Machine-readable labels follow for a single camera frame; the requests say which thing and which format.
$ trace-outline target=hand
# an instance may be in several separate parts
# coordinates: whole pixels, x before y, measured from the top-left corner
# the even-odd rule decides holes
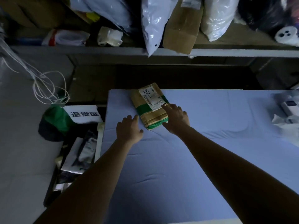
[[[116,127],[117,139],[133,145],[141,140],[143,137],[143,130],[138,128],[139,116],[136,115],[132,119],[132,116],[127,116],[123,118],[122,122],[118,122]]]
[[[190,126],[187,112],[183,112],[182,108],[174,104],[163,105],[162,109],[167,112],[168,123],[162,123],[163,126],[172,134],[177,135],[178,130],[184,126]]]

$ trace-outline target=blue tablecloth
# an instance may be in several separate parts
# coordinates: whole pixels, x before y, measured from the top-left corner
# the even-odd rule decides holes
[[[271,123],[284,114],[281,91],[162,90],[181,106],[193,128],[299,193],[299,148]],[[101,154],[116,139],[116,125],[136,110],[128,90],[110,90]],[[163,126],[144,130],[130,150],[111,199],[107,223],[172,223],[236,218],[187,147]]]

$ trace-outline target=left hand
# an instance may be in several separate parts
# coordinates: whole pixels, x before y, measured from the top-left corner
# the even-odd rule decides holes
[[[143,137],[143,130],[139,130],[138,119],[138,115],[134,116],[133,119],[129,115],[123,118],[122,122],[118,122],[116,127],[117,139],[131,145],[139,142]]]

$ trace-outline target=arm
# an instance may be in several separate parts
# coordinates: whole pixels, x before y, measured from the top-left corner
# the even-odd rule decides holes
[[[243,224],[299,223],[298,194],[190,127],[181,107],[169,106],[163,106],[169,118],[163,126],[185,143]]]
[[[35,224],[103,222],[127,153],[143,136],[138,118],[128,116],[117,124],[117,139],[107,152],[78,177]]]

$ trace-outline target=forearm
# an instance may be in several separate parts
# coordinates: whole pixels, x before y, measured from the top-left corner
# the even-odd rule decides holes
[[[244,224],[298,221],[299,197],[281,182],[189,126],[177,135]]]
[[[102,223],[131,148],[118,139],[39,217],[39,223]]]

